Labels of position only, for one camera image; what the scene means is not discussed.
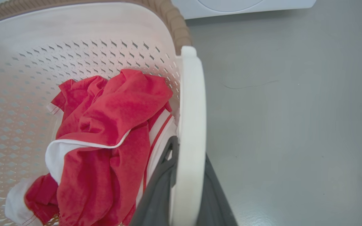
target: white plastic basket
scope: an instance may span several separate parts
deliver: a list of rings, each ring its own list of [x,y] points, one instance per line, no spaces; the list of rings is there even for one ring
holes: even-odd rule
[[[68,79],[123,68],[166,78],[180,152],[172,225],[194,225],[206,148],[204,75],[185,21],[169,0],[12,0],[0,4],[0,225],[6,195],[46,173],[56,118],[46,105]]]

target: glossy floor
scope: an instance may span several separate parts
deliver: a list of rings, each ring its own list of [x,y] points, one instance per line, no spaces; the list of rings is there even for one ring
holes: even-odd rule
[[[362,225],[362,1],[187,23],[239,225]]]

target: brown braided rim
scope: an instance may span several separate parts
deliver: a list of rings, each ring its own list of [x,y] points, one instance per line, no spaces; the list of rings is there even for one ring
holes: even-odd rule
[[[83,3],[127,2],[142,5],[156,13],[165,23],[173,38],[175,52],[181,54],[182,46],[192,46],[184,17],[170,0],[9,0],[0,3],[0,21],[37,10]]]

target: white appliance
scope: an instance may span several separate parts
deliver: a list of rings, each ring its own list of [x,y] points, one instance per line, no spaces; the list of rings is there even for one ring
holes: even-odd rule
[[[185,19],[310,8],[316,0],[172,0]]]

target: dark gray plastic part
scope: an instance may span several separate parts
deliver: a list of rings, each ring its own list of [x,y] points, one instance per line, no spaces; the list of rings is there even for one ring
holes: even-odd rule
[[[168,139],[145,194],[129,226],[169,226],[170,189],[174,186],[178,139]],[[204,187],[197,226],[237,226],[233,212],[206,156]]]

